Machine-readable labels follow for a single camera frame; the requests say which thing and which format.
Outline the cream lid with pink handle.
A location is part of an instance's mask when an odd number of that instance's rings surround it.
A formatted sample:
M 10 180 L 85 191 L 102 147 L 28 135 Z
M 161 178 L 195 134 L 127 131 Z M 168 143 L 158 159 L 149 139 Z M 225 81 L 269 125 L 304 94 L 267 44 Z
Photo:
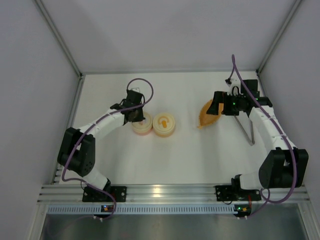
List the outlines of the cream lid with pink handle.
M 144 119 L 140 122 L 133 122 L 132 129 L 148 130 L 153 127 L 153 117 L 148 112 L 143 112 Z

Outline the cream lid with orange handle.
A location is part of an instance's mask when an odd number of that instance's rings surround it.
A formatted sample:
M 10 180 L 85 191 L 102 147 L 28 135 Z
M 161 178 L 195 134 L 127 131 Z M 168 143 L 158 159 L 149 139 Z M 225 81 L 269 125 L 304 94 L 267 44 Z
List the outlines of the cream lid with orange handle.
M 168 112 L 158 113 L 152 121 L 153 129 L 161 132 L 175 130 L 176 121 L 172 114 Z

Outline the stainless steel tongs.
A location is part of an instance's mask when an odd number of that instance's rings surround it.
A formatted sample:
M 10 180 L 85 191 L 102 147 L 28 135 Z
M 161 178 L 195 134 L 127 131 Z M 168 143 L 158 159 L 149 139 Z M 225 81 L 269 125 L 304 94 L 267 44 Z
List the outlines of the stainless steel tongs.
M 233 117 L 239 126 L 242 134 L 250 146 L 255 144 L 255 133 L 253 122 L 249 119 L 246 113 L 240 113 L 238 116 Z

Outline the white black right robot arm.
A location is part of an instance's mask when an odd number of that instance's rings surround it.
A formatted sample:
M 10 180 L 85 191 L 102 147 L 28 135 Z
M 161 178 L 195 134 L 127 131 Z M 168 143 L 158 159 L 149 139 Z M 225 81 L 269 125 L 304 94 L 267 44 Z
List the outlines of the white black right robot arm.
M 276 118 L 272 102 L 260 95 L 258 81 L 228 78 L 225 82 L 228 91 L 215 91 L 205 109 L 206 114 L 238 116 L 245 113 L 256 127 L 267 152 L 256 171 L 236 175 L 231 184 L 242 191 L 301 187 L 309 154 L 289 140 Z

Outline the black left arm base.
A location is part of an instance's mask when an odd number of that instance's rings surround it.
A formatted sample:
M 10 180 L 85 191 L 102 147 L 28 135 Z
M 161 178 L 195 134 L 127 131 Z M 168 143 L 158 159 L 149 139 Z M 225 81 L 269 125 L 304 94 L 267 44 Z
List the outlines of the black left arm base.
M 109 195 L 111 195 L 116 202 L 124 203 L 127 197 L 127 187 L 126 186 L 111 186 L 108 190 Z M 86 186 L 83 190 L 82 202 L 85 203 L 111 203 L 112 198 L 101 190 L 93 189 L 92 187 Z

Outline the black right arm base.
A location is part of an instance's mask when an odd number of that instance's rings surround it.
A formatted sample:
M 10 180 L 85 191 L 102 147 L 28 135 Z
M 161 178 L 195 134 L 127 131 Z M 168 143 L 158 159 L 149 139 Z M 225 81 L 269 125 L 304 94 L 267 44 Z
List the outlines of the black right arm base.
M 216 200 L 218 202 L 237 202 L 237 201 L 260 201 L 261 195 L 258 190 L 246 190 L 232 185 L 216 185 Z

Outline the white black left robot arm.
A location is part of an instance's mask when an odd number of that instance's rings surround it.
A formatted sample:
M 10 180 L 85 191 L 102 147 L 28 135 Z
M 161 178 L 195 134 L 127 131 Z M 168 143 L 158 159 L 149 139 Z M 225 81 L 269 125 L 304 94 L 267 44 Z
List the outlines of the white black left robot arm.
M 96 143 L 127 123 L 145 119 L 145 96 L 132 89 L 126 93 L 126 98 L 113 104 L 93 122 L 65 131 L 57 157 L 57 162 L 63 166 L 63 182 L 79 181 L 97 192 L 111 193 L 110 180 L 96 166 Z

